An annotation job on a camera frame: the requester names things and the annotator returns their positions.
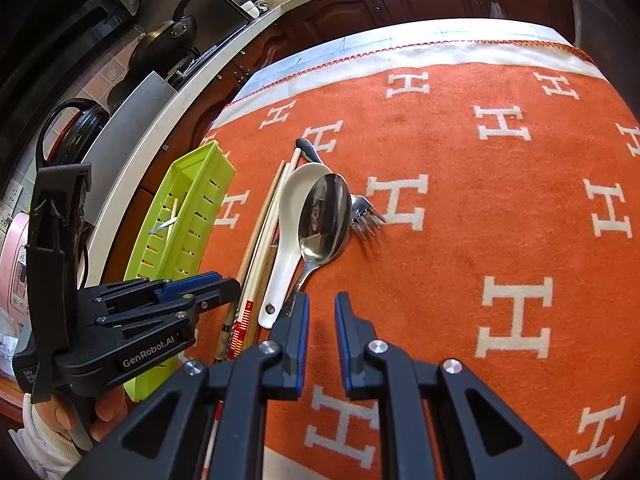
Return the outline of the light bamboo chopstick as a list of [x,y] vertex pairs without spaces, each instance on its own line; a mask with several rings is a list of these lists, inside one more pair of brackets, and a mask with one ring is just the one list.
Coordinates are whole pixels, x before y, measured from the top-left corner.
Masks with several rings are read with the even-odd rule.
[[260,280],[258,282],[256,304],[254,307],[254,312],[252,313],[252,319],[250,320],[250,327],[247,331],[247,340],[249,346],[254,344],[259,337],[260,328],[258,326],[258,315],[260,312],[260,308],[262,307],[262,303],[264,302],[266,289],[269,283],[274,259],[277,255],[277,250],[278,243],[272,243],[268,248],[264,265],[262,266],[262,274],[260,274]]
[[252,319],[252,313],[254,312],[256,304],[258,282],[260,280],[260,274],[262,274],[262,266],[264,265],[268,248],[272,244],[274,234],[276,234],[277,231],[280,198],[285,182],[288,180],[291,172],[296,168],[299,157],[300,149],[296,148],[291,160],[287,162],[283,168],[280,181],[277,185],[276,192],[273,194],[265,222],[262,225],[262,230],[260,231],[256,244],[256,250],[254,252],[252,262],[250,263],[250,270],[248,270],[246,284],[244,285],[241,294],[238,315],[235,317],[235,322],[232,327],[229,347],[227,350],[228,360],[236,359],[242,350],[248,347],[247,331],[250,327],[250,320]]

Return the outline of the small steel teaspoon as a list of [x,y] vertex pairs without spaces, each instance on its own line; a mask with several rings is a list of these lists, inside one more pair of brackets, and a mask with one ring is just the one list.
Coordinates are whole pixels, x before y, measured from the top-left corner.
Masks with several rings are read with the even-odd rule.
[[167,220],[160,222],[157,226],[154,226],[152,230],[149,230],[150,235],[156,234],[160,231],[163,231],[164,229],[170,228],[177,221],[178,203],[179,203],[178,200],[175,198],[174,202],[172,203],[170,217]]

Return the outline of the large steel spoon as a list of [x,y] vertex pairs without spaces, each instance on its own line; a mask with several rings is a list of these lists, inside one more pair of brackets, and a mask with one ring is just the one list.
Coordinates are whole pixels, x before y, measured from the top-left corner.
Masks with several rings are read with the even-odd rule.
[[296,295],[315,270],[330,263],[346,242],[352,201],[345,179],[330,172],[321,177],[309,191],[298,225],[298,242],[303,258],[300,272],[279,318],[290,316]]

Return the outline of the white ceramic soup spoon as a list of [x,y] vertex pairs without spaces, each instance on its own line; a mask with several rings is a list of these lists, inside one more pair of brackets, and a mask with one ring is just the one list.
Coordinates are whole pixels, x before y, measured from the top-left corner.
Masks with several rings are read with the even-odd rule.
[[307,195],[314,184],[329,172],[327,166],[308,162],[295,169],[284,184],[279,204],[279,245],[258,314],[258,325],[265,330],[270,330],[276,322],[302,256],[298,225]]

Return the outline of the brown wooden chopstick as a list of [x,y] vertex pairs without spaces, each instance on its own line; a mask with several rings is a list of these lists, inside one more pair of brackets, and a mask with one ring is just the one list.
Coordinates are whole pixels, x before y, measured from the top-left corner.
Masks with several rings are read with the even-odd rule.
[[[262,202],[262,206],[260,207],[260,211],[258,212],[258,216],[254,224],[254,229],[250,233],[250,238],[248,239],[238,274],[236,274],[236,280],[239,282],[240,287],[242,289],[246,284],[248,270],[250,270],[250,263],[252,262],[254,252],[256,250],[258,237],[259,237],[260,231],[262,230],[262,225],[265,222],[265,218],[269,210],[269,207],[273,198],[273,194],[274,192],[276,192],[276,188],[280,181],[280,177],[281,177],[284,166],[285,166],[285,161],[282,160],[282,162],[280,162],[280,165],[276,171],[276,174],[272,179],[272,182],[270,184],[266,197]],[[240,305],[240,300],[235,299],[232,301],[231,304],[229,304],[229,307],[227,308],[226,315],[224,316],[224,322],[222,322],[220,333],[218,336],[217,348],[214,354],[215,364],[222,362],[226,357],[229,339],[231,336],[231,331],[234,324],[236,311],[238,310],[239,305]]]

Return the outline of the green plastic utensil tray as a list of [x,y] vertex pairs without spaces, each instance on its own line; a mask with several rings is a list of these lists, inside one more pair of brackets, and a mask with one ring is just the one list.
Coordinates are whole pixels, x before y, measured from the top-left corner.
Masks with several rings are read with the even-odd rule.
[[[142,222],[124,279],[181,280],[198,274],[219,208],[235,175],[235,168],[213,141],[180,157],[160,182]],[[177,221],[150,235],[167,220],[174,199]]]

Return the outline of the pink appliance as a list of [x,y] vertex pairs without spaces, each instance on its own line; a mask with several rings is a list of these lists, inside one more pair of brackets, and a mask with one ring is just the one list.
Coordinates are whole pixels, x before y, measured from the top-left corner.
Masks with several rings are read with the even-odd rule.
[[1,307],[10,318],[24,325],[28,317],[26,244],[28,214],[12,220],[1,252]]

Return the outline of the black electric kettle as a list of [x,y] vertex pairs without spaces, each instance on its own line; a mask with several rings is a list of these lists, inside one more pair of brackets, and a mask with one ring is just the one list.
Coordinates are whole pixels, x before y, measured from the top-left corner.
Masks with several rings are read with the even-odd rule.
[[[52,145],[48,156],[43,151],[43,140],[55,119],[66,108],[76,108],[77,113],[66,124]],[[79,164],[101,130],[110,114],[98,102],[85,98],[71,98],[58,104],[40,129],[35,147],[36,169],[47,166]]]

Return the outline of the steel stove splash guard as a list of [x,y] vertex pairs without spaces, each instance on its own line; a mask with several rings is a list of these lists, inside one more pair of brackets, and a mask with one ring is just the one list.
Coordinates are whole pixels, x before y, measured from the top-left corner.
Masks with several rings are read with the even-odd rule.
[[176,90],[157,73],[146,76],[126,97],[93,141],[82,162],[91,165],[86,221],[94,228],[112,187],[134,149]]

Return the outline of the black wok pan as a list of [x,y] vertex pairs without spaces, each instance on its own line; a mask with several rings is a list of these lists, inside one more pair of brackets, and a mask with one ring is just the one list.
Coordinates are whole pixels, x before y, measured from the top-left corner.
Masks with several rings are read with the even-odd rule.
[[168,20],[147,32],[130,56],[128,70],[132,74],[167,73],[194,45],[198,25],[191,15]]

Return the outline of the orange H-pattern towel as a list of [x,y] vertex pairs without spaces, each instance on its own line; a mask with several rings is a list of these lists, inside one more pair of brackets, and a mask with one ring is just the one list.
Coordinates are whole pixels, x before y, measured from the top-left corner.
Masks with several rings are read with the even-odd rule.
[[235,176],[202,266],[239,269],[297,138],[385,218],[308,281],[306,384],[270,406],[269,479],[374,479],[373,402],[346,399],[334,298],[426,362],[456,358],[584,479],[639,421],[639,123],[556,40],[411,40],[254,76],[208,137]]

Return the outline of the white plastic bag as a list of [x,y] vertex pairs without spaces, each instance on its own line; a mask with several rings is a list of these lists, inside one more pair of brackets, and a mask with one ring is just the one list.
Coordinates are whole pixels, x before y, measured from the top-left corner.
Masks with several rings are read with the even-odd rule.
[[499,20],[504,20],[506,18],[503,8],[495,1],[490,4],[489,16],[491,18],[498,18]]

